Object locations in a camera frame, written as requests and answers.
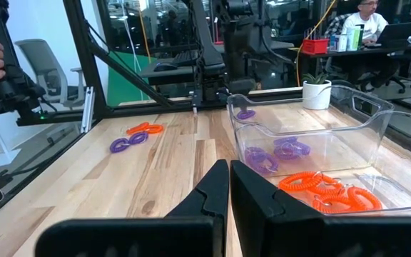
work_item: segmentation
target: person sitting at desk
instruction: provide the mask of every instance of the person sitting at desk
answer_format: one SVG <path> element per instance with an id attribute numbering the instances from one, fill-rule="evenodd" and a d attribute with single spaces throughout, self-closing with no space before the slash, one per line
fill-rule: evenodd
<path id="1" fill-rule="evenodd" d="M 364 25 L 362 34 L 363 44 L 372 44 L 377 41 L 388 22 L 380 14 L 375 13 L 378 0 L 357 0 L 358 12 L 346 18 L 342 34 L 356 25 Z M 369 92 L 380 88 L 399 69 L 399 62 L 391 59 L 387 54 L 360 54 L 356 56 L 340 56 L 333 59 L 348 73 L 348 81 L 356 85 L 359 78 L 367 71 L 376 71 L 378 74 L 369 83 L 360 85 L 361 91 Z"/>

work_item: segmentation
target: transparent storage bin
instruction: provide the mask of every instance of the transparent storage bin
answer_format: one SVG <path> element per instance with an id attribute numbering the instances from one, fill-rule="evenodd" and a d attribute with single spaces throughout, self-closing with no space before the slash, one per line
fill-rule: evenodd
<path id="1" fill-rule="evenodd" d="M 411 114 L 393 111 L 392 104 L 348 87 L 330 90 L 324 110 L 304 109 L 304 99 L 256 103 L 230 96 L 240 160 L 276 186 L 306 171 L 310 180 L 321 178 L 315 188 L 327 193 L 285 191 L 326 214 L 411 215 Z M 241 111 L 255 115 L 240 119 Z M 385 132 L 396 136 L 389 139 Z M 346 198 L 346 204 L 336 196 Z M 359 208 L 352 207 L 357 200 Z"/>

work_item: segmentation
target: wooden tabletop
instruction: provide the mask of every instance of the wooden tabletop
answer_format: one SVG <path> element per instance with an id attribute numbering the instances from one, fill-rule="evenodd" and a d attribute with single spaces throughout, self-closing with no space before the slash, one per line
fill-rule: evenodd
<path id="1" fill-rule="evenodd" d="M 319 129 L 339 118 L 287 116 L 314 121 Z M 122 153 L 109 152 L 122 130 L 144 121 L 166 130 Z M 391 163 L 411 170 L 410 152 L 387 139 L 383 149 Z M 69 218 L 163 217 L 221 158 L 237 159 L 226 110 L 103 120 L 0 210 L 0 257 L 33 256 L 42 231 Z M 241 255 L 229 209 L 227 256 Z"/>

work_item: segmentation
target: laptop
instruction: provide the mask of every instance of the laptop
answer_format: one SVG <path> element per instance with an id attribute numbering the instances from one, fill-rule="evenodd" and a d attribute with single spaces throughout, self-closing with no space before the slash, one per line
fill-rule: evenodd
<path id="1" fill-rule="evenodd" d="M 404 46 L 408 44 L 409 36 L 411 36 L 411 22 L 389 24 L 383 29 L 376 44 L 381 44 L 383 47 Z"/>

